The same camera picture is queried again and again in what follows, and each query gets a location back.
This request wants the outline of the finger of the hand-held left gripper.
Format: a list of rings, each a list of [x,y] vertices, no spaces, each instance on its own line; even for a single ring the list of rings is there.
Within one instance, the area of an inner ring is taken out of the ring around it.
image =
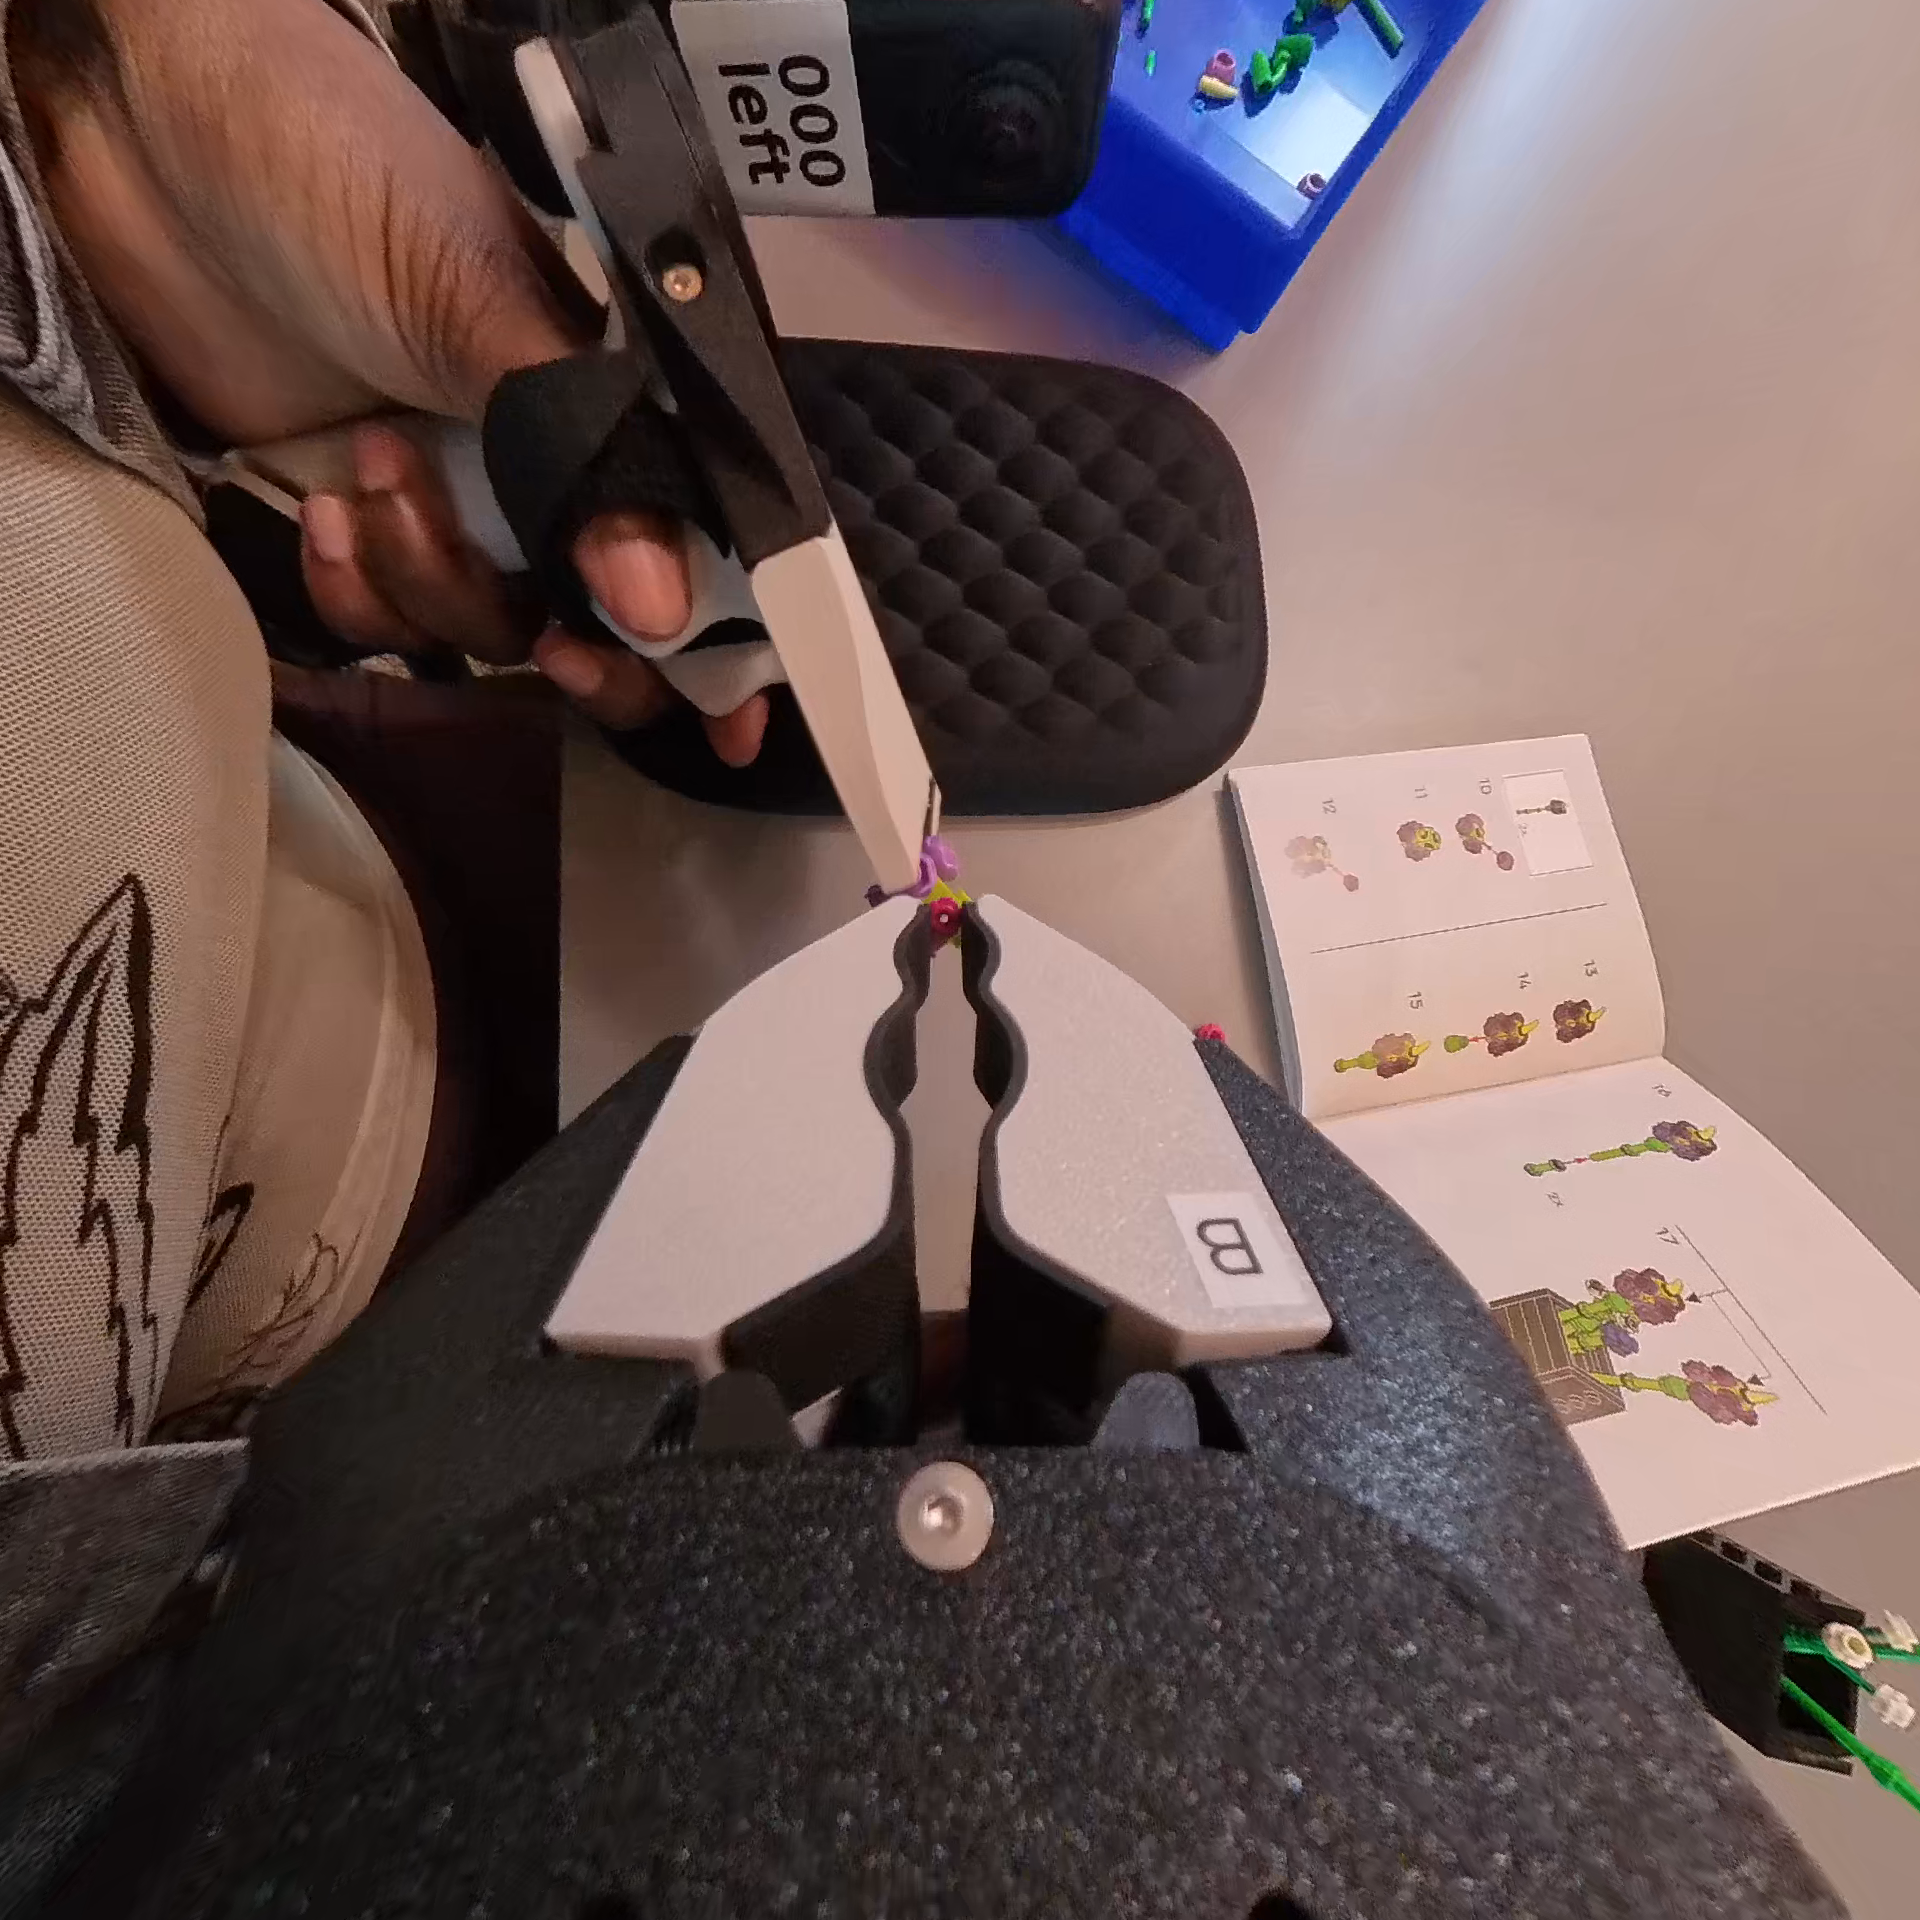
[[[774,553],[752,591],[877,887],[915,887],[940,788],[846,540],[828,532]]]

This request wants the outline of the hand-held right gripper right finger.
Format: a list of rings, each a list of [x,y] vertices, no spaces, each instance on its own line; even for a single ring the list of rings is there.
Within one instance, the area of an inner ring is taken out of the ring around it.
[[[990,1105],[968,1414],[1102,1414],[1131,1377],[1324,1350],[1332,1312],[1188,1024],[998,896],[964,915],[962,972]]]

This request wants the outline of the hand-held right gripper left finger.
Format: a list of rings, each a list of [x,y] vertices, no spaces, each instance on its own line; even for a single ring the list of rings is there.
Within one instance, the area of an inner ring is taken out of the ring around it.
[[[920,1369],[904,1106],[922,906],[771,967],[693,1036],[545,1321],[569,1355],[757,1375],[792,1414]]]

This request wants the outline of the person's left forearm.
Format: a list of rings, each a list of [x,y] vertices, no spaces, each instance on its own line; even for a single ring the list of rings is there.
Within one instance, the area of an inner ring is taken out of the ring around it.
[[[125,100],[98,6],[2,6],[2,377],[86,451],[203,526],[201,494],[60,224],[60,115]]]

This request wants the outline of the grey desk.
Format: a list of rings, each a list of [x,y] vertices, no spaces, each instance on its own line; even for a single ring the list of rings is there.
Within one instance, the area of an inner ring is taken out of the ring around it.
[[[787,332],[1181,386],[1258,505],[1235,764],[1585,731],[1666,1058],[1916,1286],[1916,6],[1485,6],[1218,356],[1051,231],[752,222]],[[1280,1058],[1216,785],[969,884]],[[857,906],[846,830],[564,766],[561,1119]]]

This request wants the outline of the person's left hand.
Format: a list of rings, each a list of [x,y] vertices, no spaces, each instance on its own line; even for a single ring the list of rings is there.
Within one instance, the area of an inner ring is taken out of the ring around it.
[[[16,6],[16,94],[86,289],[186,418],[264,448],[390,412],[477,423],[603,323],[512,185],[333,6]],[[305,591],[350,648],[532,665],[602,730],[674,690],[541,612],[388,426],[302,505]]]

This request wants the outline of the black quilted pad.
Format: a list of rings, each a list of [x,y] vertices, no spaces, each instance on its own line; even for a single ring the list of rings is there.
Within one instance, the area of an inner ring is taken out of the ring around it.
[[[1030,352],[787,338],[945,823],[1155,808],[1266,681],[1258,508],[1184,394]]]

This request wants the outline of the open instruction booklet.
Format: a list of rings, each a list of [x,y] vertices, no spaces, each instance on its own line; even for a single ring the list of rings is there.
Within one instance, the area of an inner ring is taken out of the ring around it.
[[[1916,1290],[1664,1056],[1585,737],[1242,766],[1288,1092],[1656,1545],[1914,1473]]]

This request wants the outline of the blue plastic bin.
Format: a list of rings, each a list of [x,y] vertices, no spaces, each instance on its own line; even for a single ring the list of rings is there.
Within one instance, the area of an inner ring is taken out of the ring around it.
[[[1425,49],[1410,75],[1297,227],[1278,224],[1245,194],[1156,139],[1138,113],[1113,105],[1112,73],[1088,185],[1051,219],[1051,230],[1203,347],[1220,352],[1254,335],[1481,12],[1481,2],[1410,6],[1425,8]]]

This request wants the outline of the beige printed shirt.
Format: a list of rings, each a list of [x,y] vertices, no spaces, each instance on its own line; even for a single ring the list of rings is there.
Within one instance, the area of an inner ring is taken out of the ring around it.
[[[416,1206],[438,1016],[203,532],[22,400],[2,479],[16,1466],[226,1432],[346,1332]]]

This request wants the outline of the pile of loose toy bricks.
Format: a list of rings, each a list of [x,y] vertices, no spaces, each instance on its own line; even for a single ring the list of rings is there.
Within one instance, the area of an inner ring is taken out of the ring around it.
[[[1112,100],[1297,227],[1422,49],[1410,2],[1124,6]]]

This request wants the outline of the black toy brick box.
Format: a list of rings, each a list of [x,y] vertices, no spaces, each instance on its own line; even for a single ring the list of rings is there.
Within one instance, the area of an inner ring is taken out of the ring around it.
[[[1642,1579],[1676,1660],[1726,1734],[1782,1766],[1858,1772],[1843,1772],[1822,1742],[1787,1721],[1779,1692],[1786,1630],[1834,1618],[1882,1625],[1897,1615],[1869,1618],[1716,1532],[1643,1547]]]

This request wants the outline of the grey denim jacket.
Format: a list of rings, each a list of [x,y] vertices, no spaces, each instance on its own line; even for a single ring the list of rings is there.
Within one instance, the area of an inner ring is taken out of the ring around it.
[[[2,1470],[2,1915],[38,1915],[154,1734],[196,1638],[250,1446]]]

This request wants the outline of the green toy stems white flowers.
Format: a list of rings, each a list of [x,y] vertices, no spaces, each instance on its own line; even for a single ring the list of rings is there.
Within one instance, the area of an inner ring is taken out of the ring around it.
[[[1882,1625],[1826,1620],[1792,1625],[1782,1635],[1782,1714],[1808,1740],[1822,1742],[1843,1772],[1858,1769],[1909,1811],[1918,1811],[1914,1774],[1882,1754],[1858,1731],[1866,1713],[1882,1731],[1914,1735],[1918,1644],[1901,1617]]]

